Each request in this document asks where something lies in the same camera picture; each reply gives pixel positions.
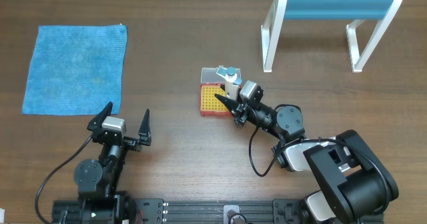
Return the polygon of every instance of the blue cloth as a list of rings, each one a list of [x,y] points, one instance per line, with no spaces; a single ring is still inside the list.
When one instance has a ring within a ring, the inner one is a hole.
[[[119,113],[126,43],[124,25],[40,26],[22,114]]]

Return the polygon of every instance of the wooden tabletop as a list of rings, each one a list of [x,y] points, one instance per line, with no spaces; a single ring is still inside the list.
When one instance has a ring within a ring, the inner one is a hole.
[[[263,102],[299,105],[308,137],[354,129],[395,178],[400,191],[387,223],[427,218],[427,0],[403,0],[363,72],[352,73],[348,21],[285,21],[272,73],[263,73],[260,25],[272,0],[0,0],[0,208],[8,222],[38,223],[35,194],[44,178],[85,141],[92,116],[22,115],[39,25],[127,25],[121,110],[137,136],[151,110],[153,143],[129,153],[119,189],[167,200],[302,198],[319,189],[309,172],[274,165],[260,178],[248,160],[254,126],[201,117],[202,67],[240,67],[264,89]],[[374,23],[358,28],[365,45]],[[258,169],[276,140],[259,132]],[[73,170],[96,159],[90,143],[48,182],[40,199],[75,199]]]

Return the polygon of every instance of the clear plastic lid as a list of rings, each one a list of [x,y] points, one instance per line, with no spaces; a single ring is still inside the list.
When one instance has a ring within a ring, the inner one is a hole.
[[[203,67],[201,69],[201,84],[216,84],[216,83],[224,83],[224,78],[218,75],[216,72],[219,68],[223,68],[224,66],[219,67]],[[235,68],[238,78],[240,77],[240,68]]]

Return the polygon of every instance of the blue cap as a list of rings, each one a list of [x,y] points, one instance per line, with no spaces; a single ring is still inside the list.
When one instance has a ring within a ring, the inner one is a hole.
[[[230,76],[233,76],[236,74],[236,69],[234,67],[228,67],[227,68],[227,74]]]

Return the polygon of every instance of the yellow grid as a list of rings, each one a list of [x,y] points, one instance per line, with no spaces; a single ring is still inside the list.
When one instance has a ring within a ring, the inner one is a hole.
[[[201,86],[201,110],[203,111],[228,111],[226,106],[214,94],[225,96],[226,92],[215,85]]]

